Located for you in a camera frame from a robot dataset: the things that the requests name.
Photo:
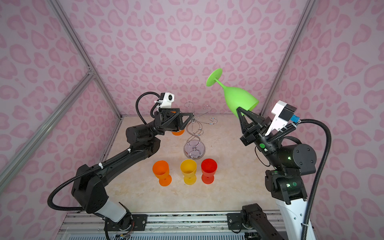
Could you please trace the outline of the orange wine glass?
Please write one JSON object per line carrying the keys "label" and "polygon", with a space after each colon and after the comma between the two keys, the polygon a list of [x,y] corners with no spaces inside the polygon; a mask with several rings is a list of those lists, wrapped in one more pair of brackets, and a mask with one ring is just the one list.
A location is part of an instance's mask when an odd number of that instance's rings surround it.
{"label": "orange wine glass", "polygon": [[178,131],[178,132],[172,132],[172,134],[173,134],[174,136],[181,136],[184,132],[185,132],[185,130],[180,130],[180,131]]}
{"label": "orange wine glass", "polygon": [[159,179],[159,184],[163,187],[169,186],[172,182],[169,164],[166,161],[157,161],[153,165],[153,173]]}

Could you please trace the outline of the green plastic wine glass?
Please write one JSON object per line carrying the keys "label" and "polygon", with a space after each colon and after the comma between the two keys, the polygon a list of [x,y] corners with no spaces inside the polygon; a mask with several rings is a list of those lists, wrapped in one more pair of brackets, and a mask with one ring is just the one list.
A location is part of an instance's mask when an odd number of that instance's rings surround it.
{"label": "green plastic wine glass", "polygon": [[246,90],[237,87],[228,87],[219,81],[222,76],[223,70],[216,69],[211,75],[208,77],[206,86],[211,87],[215,83],[219,84],[225,95],[225,101],[230,109],[230,111],[238,118],[237,109],[242,108],[245,111],[252,111],[258,104],[259,100],[256,99],[253,95],[251,95]]}

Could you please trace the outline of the yellow plastic wine glass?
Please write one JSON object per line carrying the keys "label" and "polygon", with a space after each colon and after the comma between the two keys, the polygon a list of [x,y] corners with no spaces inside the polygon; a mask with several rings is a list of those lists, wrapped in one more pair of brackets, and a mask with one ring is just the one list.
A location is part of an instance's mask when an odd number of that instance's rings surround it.
{"label": "yellow plastic wine glass", "polygon": [[185,184],[193,185],[197,180],[197,163],[194,160],[185,160],[181,163],[180,168],[184,176]]}

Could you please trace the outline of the red plastic wine glass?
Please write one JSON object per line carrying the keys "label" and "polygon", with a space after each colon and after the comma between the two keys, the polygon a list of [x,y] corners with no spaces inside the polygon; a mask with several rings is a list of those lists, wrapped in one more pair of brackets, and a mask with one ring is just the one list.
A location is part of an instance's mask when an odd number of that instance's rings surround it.
{"label": "red plastic wine glass", "polygon": [[213,159],[205,159],[201,163],[202,181],[204,184],[212,184],[215,180],[215,173],[217,171],[218,164]]}

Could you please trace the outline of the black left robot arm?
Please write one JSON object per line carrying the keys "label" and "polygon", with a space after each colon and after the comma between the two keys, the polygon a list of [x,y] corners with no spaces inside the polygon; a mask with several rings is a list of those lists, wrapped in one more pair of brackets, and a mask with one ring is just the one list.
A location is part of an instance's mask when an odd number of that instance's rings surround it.
{"label": "black left robot arm", "polygon": [[81,166],[72,186],[73,197],[88,214],[105,219],[119,230],[131,228],[131,212],[110,200],[105,187],[128,168],[153,156],[161,145],[158,135],[184,130],[192,118],[192,113],[176,108],[160,109],[152,122],[127,128],[128,149],[99,165]]}

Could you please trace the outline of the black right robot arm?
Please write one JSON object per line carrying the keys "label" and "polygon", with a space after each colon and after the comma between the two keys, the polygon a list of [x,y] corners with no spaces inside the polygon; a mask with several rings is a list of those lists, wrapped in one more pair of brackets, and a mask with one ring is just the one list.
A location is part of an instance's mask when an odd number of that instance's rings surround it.
{"label": "black right robot arm", "polygon": [[309,199],[302,179],[316,172],[315,150],[295,137],[284,136],[274,141],[277,134],[267,132],[273,125],[269,117],[241,107],[237,108],[237,114],[242,143],[245,146],[255,144],[255,151],[263,154],[273,167],[266,171],[265,186],[281,211],[288,239],[301,239],[304,229],[307,240],[316,239],[312,224],[305,223]]}

